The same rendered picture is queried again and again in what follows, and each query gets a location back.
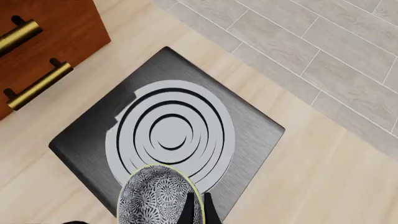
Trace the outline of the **red-brown wooden cabinet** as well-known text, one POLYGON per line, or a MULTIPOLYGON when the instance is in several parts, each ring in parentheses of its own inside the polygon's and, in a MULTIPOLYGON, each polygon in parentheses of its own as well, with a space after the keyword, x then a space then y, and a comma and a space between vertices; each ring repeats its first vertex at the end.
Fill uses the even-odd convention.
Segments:
POLYGON ((67 61, 73 69, 111 42, 93 0, 0 0, 0 36, 16 27, 11 17, 33 19, 43 32, 0 57, 0 120, 12 110, 3 93, 20 93, 67 61))

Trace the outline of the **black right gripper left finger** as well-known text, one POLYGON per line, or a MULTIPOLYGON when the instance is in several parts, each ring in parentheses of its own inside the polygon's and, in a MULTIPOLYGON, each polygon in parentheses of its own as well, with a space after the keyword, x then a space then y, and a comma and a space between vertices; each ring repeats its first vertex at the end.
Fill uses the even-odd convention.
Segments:
POLYGON ((193 192, 187 194, 185 205, 183 207, 180 218, 177 224, 193 224, 194 218, 194 208, 195 208, 195 196, 193 192))

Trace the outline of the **black white patterned bowl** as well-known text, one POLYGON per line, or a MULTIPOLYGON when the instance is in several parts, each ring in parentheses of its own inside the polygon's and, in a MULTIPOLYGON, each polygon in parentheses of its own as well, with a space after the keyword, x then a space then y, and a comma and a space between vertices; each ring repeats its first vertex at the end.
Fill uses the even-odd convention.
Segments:
POLYGON ((201 194, 188 177, 163 164, 141 167, 120 191, 118 224, 177 224, 189 193, 193 193, 193 224, 205 224, 201 194))

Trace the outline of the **flat black stove plate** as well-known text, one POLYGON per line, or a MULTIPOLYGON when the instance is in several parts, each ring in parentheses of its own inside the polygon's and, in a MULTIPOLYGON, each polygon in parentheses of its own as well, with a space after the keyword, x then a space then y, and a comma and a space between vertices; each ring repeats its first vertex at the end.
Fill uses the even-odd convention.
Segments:
POLYGON ((226 218, 284 128, 168 47, 67 126, 49 148, 112 213, 134 171, 167 164, 226 218))

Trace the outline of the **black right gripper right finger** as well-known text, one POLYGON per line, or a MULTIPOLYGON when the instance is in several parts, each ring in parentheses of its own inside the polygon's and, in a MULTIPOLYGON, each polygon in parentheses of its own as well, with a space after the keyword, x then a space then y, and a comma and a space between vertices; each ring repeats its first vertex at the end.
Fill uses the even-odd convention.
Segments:
POLYGON ((223 224, 220 220, 212 196, 209 192, 204 194, 204 212, 205 212, 205 224, 223 224))

